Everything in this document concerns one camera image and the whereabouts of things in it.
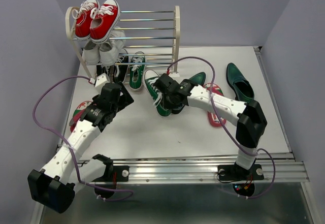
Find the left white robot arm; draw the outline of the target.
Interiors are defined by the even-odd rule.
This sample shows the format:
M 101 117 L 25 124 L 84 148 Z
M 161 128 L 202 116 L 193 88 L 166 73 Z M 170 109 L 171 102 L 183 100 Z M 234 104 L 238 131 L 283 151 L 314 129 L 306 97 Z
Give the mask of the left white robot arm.
M 119 191 L 117 183 L 128 181 L 129 166 L 115 166 L 102 154 L 93 156 L 82 167 L 78 167 L 78 160 L 116 114 L 133 101 L 122 83 L 105 84 L 83 111 L 69 138 L 63 139 L 65 145 L 41 170 L 32 170 L 28 175 L 32 199 L 64 213 L 76 193 L 90 186 L 97 198 L 111 201 Z

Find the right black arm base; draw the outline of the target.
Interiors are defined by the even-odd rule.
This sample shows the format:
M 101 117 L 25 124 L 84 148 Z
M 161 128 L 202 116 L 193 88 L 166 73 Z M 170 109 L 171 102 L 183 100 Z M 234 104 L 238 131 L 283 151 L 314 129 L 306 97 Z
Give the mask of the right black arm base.
M 232 183 L 239 196 L 252 197 L 255 192 L 254 181 L 262 181 L 265 177 L 259 164 L 253 164 L 249 170 L 233 164 L 219 167 L 216 179 L 220 183 Z

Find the green sneaker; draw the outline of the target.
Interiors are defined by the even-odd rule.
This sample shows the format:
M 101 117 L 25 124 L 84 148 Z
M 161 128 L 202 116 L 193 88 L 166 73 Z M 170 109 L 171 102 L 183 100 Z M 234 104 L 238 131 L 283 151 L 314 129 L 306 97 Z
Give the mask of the green sneaker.
M 142 77 L 145 69 L 146 58 L 144 52 L 138 51 L 131 59 L 129 86 L 137 91 L 142 87 Z
M 153 106 L 161 117 L 168 117 L 171 115 L 171 110 L 163 106 L 163 94 L 154 85 L 159 74 L 154 70 L 146 70 L 143 74 L 143 84 L 153 100 Z

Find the pink flip-flop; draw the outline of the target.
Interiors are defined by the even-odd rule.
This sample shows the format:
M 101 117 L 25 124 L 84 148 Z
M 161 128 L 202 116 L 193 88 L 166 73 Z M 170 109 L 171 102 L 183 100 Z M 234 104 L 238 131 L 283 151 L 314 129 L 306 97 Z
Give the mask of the pink flip-flop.
M 207 90 L 212 90 L 213 93 L 216 93 L 218 95 L 223 96 L 223 92 L 221 88 L 214 83 L 206 83 L 204 85 L 204 88 Z M 226 120 L 224 118 L 221 118 L 221 121 L 217 118 L 217 116 L 211 112 L 207 113 L 208 121 L 212 127 L 222 127 L 222 123 L 225 124 Z
M 78 122 L 78 120 L 80 119 L 82 113 L 84 112 L 84 110 L 92 103 L 92 101 L 83 101 L 82 103 L 80 103 L 77 108 L 75 109 L 72 118 L 69 122 L 69 127 L 70 127 L 70 132 L 72 133 L 73 130 L 76 127 L 76 124 Z

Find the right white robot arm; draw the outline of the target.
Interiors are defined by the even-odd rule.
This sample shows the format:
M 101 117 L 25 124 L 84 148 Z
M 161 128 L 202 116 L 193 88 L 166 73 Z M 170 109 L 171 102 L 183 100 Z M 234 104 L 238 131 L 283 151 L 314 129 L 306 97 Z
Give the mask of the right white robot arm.
M 251 174 L 257 146 L 267 126 L 259 102 L 232 100 L 212 93 L 189 79 L 178 83 L 167 74 L 155 79 L 153 86 L 160 92 L 162 104 L 167 109 L 175 109 L 180 105 L 199 108 L 214 113 L 235 126 L 239 151 L 234 174 L 239 178 L 246 178 Z

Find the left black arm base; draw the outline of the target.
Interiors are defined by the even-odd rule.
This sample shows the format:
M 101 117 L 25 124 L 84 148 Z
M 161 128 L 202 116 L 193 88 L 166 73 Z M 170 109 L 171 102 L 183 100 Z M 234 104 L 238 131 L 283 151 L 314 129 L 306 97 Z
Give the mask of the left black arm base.
M 96 186 L 117 189 L 118 182 L 128 182 L 129 166 L 112 166 L 94 180 Z

